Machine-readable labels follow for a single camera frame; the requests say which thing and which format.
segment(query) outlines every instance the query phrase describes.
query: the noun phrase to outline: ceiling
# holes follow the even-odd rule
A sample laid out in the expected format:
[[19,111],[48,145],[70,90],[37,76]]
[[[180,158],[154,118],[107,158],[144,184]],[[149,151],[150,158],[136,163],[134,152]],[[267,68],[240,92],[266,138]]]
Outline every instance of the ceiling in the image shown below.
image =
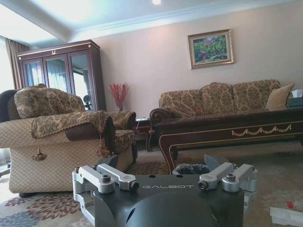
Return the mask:
[[45,47],[293,0],[0,0],[0,35]]

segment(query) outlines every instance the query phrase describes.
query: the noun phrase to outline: red decorative branches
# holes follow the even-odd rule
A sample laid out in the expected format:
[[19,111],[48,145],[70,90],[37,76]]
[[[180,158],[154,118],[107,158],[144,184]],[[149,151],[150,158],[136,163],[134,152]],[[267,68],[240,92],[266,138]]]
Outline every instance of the red decorative branches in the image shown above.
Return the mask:
[[115,103],[118,106],[119,110],[123,110],[123,102],[129,90],[129,85],[124,84],[111,84],[109,85],[110,93],[115,99]]

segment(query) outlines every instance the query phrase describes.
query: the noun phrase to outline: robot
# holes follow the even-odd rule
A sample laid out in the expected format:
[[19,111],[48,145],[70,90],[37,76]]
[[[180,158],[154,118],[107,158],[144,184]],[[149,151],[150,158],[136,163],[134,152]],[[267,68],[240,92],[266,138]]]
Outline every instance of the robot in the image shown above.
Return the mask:
[[73,196],[96,227],[242,227],[257,193],[254,166],[202,175],[130,175],[106,163],[72,173]]

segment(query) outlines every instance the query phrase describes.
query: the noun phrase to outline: painting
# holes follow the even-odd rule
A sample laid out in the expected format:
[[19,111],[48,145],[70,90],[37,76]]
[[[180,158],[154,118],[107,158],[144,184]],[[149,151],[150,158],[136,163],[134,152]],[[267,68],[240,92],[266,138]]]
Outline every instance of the painting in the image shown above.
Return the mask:
[[234,63],[231,30],[188,36],[191,69]]

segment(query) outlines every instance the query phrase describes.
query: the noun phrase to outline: beige wall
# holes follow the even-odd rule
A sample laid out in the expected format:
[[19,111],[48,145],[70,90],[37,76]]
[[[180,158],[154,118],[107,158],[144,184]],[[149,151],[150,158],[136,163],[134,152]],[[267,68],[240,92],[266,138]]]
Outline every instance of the beige wall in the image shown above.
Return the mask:
[[[235,64],[190,69],[187,36],[232,29]],[[211,82],[278,79],[303,88],[303,0],[244,12],[94,39],[108,86],[131,85],[126,110],[148,117],[162,92],[197,89]]]

